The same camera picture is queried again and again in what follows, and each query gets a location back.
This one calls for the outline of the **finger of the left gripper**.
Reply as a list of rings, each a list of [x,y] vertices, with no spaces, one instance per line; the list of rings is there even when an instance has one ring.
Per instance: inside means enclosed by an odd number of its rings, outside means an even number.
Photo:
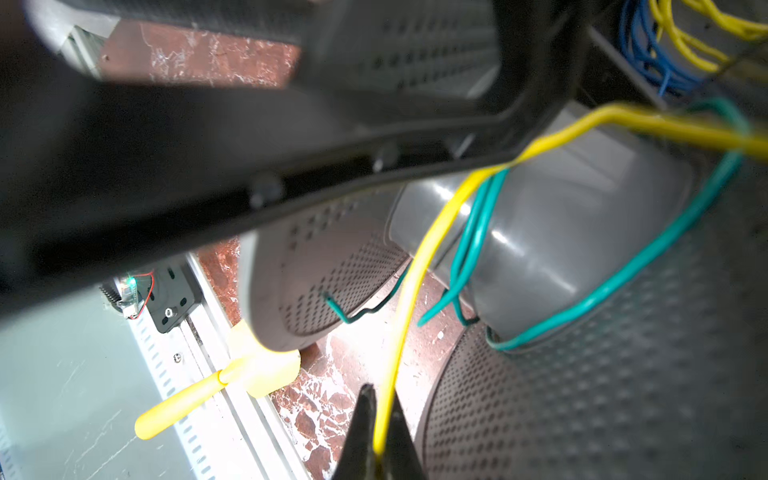
[[[353,192],[518,153],[573,96],[590,1],[83,1],[300,48],[281,89],[99,81],[1,5],[1,308]]]

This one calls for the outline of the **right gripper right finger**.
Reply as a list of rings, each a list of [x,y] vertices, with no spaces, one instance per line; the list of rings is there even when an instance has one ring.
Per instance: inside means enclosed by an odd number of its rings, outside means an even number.
[[[426,479],[398,398],[393,401],[390,416],[383,455],[383,478],[388,480]]]

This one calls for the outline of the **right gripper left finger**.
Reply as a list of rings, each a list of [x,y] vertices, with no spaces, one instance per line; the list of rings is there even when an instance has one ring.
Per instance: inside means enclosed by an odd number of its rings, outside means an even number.
[[[377,461],[373,450],[376,394],[372,384],[360,391],[346,440],[332,480],[368,480],[376,478]]]

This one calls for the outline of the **yellow plastic scoop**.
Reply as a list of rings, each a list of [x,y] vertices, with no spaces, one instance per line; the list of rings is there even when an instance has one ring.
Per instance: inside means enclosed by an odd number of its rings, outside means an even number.
[[[229,365],[140,415],[134,427],[138,438],[154,438],[232,385],[244,388],[251,397],[258,399],[284,388],[299,375],[300,352],[266,348],[244,320],[229,331],[227,343],[234,355]]]

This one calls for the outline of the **grey perforated cable spool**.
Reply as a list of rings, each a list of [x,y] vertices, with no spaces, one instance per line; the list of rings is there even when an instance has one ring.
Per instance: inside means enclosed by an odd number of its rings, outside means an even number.
[[[763,479],[767,170],[597,130],[485,190],[434,479]]]

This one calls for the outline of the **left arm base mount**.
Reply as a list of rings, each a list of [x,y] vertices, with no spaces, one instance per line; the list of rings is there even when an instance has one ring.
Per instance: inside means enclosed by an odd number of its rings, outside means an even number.
[[[202,303],[203,292],[186,259],[158,264],[153,274],[147,310],[157,331],[167,334]]]

